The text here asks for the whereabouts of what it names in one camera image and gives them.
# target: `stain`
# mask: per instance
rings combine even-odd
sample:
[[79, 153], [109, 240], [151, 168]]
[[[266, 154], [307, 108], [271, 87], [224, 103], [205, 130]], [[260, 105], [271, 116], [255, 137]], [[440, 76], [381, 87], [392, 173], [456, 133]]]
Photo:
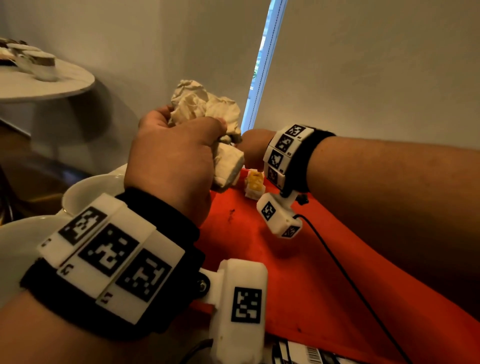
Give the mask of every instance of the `stain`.
[[232, 220], [233, 220], [233, 213], [234, 213], [234, 212], [235, 212], [235, 209], [230, 210], [230, 213], [229, 213], [229, 215], [228, 215], [228, 220], [227, 220], [228, 222], [232, 222]]

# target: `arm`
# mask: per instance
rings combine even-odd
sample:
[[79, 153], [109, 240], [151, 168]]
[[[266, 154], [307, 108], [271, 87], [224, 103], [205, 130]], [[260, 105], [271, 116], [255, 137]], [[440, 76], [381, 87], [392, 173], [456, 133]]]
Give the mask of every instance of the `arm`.
[[[130, 150], [125, 186], [163, 200], [197, 226], [210, 208], [211, 145], [227, 127], [199, 118], [169, 129], [167, 107], [150, 112]], [[23, 292], [0, 310], [0, 363], [131, 363], [142, 361], [147, 338], [116, 342], [63, 320]]]
[[[262, 168], [270, 131], [244, 135], [245, 164]], [[477, 318], [480, 152], [331, 137], [307, 169], [313, 196], [371, 247]]]

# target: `forearm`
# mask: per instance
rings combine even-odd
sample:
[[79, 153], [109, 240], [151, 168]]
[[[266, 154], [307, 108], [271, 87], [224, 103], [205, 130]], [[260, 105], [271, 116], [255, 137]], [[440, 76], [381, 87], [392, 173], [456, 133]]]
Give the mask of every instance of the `forearm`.
[[131, 363], [147, 339], [115, 342], [50, 312], [29, 292], [0, 311], [0, 363]]
[[334, 137], [314, 151], [307, 181], [378, 252], [446, 284], [480, 278], [479, 166], [478, 151]]

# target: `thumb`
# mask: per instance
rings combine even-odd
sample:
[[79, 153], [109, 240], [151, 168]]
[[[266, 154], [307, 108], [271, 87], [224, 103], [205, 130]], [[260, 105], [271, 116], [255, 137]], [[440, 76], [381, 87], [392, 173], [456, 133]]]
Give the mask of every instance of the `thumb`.
[[197, 118], [180, 126], [183, 125], [190, 129], [190, 132], [201, 144], [206, 146], [211, 146], [219, 137], [227, 133], [227, 123], [221, 118]]

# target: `orange surface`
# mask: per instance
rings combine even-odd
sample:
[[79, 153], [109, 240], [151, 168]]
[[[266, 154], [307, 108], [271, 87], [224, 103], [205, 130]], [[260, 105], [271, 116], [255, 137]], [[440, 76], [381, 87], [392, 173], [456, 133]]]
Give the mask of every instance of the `orange surface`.
[[[267, 192], [276, 191], [265, 184]], [[306, 223], [294, 239], [279, 239], [242, 191], [213, 196], [196, 243], [206, 254], [204, 268], [216, 271], [229, 258], [266, 265], [267, 332], [372, 364], [403, 362]], [[480, 363], [478, 321], [384, 259], [309, 198], [293, 209], [316, 227], [414, 363]]]

